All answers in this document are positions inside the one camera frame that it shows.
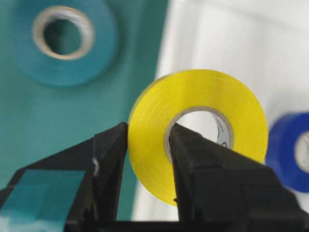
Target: yellow tape roll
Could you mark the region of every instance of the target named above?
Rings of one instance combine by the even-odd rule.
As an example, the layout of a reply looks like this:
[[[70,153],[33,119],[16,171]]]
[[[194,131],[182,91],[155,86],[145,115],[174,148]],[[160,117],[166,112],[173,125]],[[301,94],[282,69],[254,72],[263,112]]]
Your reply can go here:
[[[176,193],[168,150],[170,128],[181,116],[196,110],[214,115],[221,132],[218,143],[258,162],[263,162],[266,153],[263,109],[237,79],[212,70],[187,70],[154,81],[131,111],[128,149],[142,184],[171,205],[176,205]]]

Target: green backdrop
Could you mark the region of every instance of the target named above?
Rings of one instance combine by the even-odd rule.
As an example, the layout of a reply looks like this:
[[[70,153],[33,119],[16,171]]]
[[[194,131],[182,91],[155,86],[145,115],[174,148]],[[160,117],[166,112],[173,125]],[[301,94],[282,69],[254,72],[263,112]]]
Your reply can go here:
[[[108,0],[120,28],[115,61],[89,84],[55,89],[36,83],[9,59],[7,24],[14,3],[0,1],[0,189],[18,168],[127,121],[155,77],[167,7],[166,0]],[[135,186],[127,157],[119,220],[131,218]]]

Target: blurred background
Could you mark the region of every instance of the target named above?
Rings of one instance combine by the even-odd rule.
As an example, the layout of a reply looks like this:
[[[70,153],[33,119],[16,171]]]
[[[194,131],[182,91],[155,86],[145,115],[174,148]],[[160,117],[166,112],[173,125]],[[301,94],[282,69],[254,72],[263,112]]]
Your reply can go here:
[[[286,112],[308,111],[309,2],[305,0],[106,0],[119,26],[110,67],[88,84],[50,88],[15,65],[7,40],[16,0],[0,7],[0,189],[15,170],[127,121],[154,79],[212,69],[246,84],[268,126]],[[182,124],[215,137],[214,121],[195,114]],[[296,192],[309,211],[307,194]],[[136,180],[126,159],[118,220],[177,220]]]

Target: vinyl tape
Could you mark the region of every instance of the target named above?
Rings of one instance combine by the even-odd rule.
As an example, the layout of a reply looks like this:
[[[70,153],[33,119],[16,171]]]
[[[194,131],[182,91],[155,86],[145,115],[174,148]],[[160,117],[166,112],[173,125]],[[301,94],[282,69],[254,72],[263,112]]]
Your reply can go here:
[[[129,118],[133,170],[157,198],[176,205],[169,132],[184,114],[206,110],[219,129],[217,142],[258,162],[267,148],[267,122],[258,100],[240,81],[212,70],[186,70],[154,81],[139,96]]]
[[[44,38],[46,27],[59,19],[71,21],[81,35],[80,47],[67,55],[52,51]],[[33,79],[51,86],[90,81],[108,67],[118,44],[114,16],[102,0],[20,0],[9,28],[17,65]]]
[[[64,231],[84,174],[27,169],[0,209],[0,231]]]
[[[309,113],[281,117],[269,132],[266,165],[281,182],[300,192],[309,192]]]

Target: blue tape roll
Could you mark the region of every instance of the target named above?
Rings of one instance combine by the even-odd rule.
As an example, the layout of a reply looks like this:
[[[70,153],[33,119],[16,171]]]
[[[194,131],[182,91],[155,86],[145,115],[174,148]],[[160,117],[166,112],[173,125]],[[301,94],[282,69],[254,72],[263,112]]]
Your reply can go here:
[[[42,11],[67,6],[82,12],[94,29],[93,45],[80,58],[63,60],[48,56],[33,39],[33,23]],[[12,13],[12,50],[17,65],[33,79],[51,86],[70,87],[86,83],[106,69],[116,52],[118,30],[103,0],[21,0]]]
[[[309,173],[295,158],[298,138],[309,131],[309,113],[287,114],[269,132],[266,165],[276,172],[281,182],[300,192],[309,192]]]

